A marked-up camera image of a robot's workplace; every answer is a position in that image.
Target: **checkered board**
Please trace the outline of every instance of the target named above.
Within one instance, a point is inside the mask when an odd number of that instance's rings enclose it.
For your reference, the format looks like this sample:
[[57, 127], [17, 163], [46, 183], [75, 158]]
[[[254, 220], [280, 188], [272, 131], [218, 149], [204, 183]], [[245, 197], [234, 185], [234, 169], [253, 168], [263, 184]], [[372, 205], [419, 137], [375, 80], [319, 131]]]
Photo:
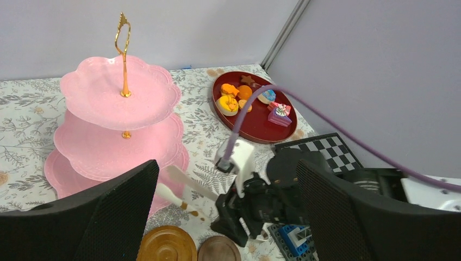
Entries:
[[315, 136], [275, 145], [275, 153], [284, 148], [298, 148], [303, 151], [320, 151], [327, 159], [333, 172], [363, 168], [337, 133]]

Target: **red oval tray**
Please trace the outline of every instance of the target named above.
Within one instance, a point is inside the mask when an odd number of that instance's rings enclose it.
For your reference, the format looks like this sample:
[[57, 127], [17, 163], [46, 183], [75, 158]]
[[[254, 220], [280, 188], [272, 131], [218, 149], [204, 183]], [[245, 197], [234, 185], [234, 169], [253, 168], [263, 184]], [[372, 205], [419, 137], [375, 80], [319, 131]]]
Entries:
[[[234, 85], [235, 87], [246, 85], [240, 82], [242, 76], [251, 76], [251, 78], [255, 81], [256, 84], [251, 86], [253, 92], [261, 85], [272, 84], [259, 76], [247, 72], [227, 72], [222, 74], [215, 80], [212, 88], [212, 104], [215, 108], [218, 117], [229, 129], [232, 129], [234, 127], [235, 120], [237, 119], [237, 116], [240, 114], [240, 111], [235, 116], [224, 116], [216, 107], [216, 101], [221, 97], [222, 84], [228, 83]], [[291, 102], [283, 93], [276, 90], [274, 90], [274, 92], [276, 94], [276, 102], [283, 103], [293, 107], [293, 105], [291, 105]], [[242, 124], [242, 128], [240, 129], [239, 135], [241, 137], [260, 144], [272, 144], [288, 139], [295, 132], [296, 126], [298, 125], [295, 110], [292, 109], [289, 115], [290, 119], [292, 120], [292, 123], [287, 127], [283, 127], [267, 120], [270, 111], [267, 109], [266, 104], [256, 99], [253, 102], [252, 106], [253, 108], [251, 112], [246, 114], [244, 122]]]

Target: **leaf pattern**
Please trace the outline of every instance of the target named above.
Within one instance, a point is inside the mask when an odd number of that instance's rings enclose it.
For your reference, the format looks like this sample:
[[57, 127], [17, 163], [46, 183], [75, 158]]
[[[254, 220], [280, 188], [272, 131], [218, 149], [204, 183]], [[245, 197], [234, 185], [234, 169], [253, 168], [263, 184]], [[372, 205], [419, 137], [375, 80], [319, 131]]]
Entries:
[[[245, 71], [270, 80], [259, 65], [170, 71], [183, 95], [175, 113], [184, 123], [183, 144], [190, 156], [187, 173], [215, 193], [226, 192], [235, 176], [214, 169], [216, 150], [231, 131], [215, 117], [208, 93], [216, 77], [229, 71]], [[0, 82], [0, 177], [5, 181], [0, 183], [0, 212], [24, 211], [57, 199], [44, 176], [43, 164], [54, 149], [53, 134], [63, 122], [66, 110], [59, 81], [52, 78]], [[309, 124], [299, 117], [298, 130], [290, 140], [313, 135]], [[265, 165], [273, 153], [268, 145], [254, 145], [257, 171], [264, 177]], [[183, 199], [212, 220], [217, 218], [214, 203], [196, 191], [186, 187]], [[181, 227], [197, 247], [208, 237], [217, 235], [209, 226], [173, 205], [151, 217], [145, 233], [163, 225]], [[268, 261], [281, 257], [273, 240], [248, 244], [239, 250], [242, 260]]]

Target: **wooden lid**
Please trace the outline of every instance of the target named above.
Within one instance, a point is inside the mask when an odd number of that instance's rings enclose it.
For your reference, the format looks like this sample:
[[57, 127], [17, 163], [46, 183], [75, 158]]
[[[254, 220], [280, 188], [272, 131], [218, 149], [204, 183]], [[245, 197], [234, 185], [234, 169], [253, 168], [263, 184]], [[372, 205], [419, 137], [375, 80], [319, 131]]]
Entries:
[[162, 226], [142, 238], [137, 261], [197, 261], [197, 248], [186, 231], [175, 226]]
[[217, 235], [203, 242], [198, 251], [198, 261], [241, 261], [239, 249], [232, 240]]

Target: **pink three-tier cake stand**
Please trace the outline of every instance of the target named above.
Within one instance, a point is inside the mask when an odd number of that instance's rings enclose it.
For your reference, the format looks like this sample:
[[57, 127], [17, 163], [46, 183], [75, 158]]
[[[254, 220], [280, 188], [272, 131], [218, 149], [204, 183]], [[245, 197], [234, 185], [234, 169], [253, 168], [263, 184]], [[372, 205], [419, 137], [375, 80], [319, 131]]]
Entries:
[[[125, 24], [128, 37], [122, 51], [117, 41]], [[158, 182], [182, 196], [184, 183], [170, 180], [165, 171], [168, 165], [185, 171], [189, 164], [182, 144], [183, 123], [173, 113], [181, 93], [167, 70], [127, 55], [130, 29], [122, 13], [115, 36], [120, 55], [88, 58], [61, 79], [67, 111], [54, 133], [56, 149], [44, 167], [58, 198], [108, 181], [150, 159], [160, 166]], [[154, 196], [149, 216], [169, 204]]]

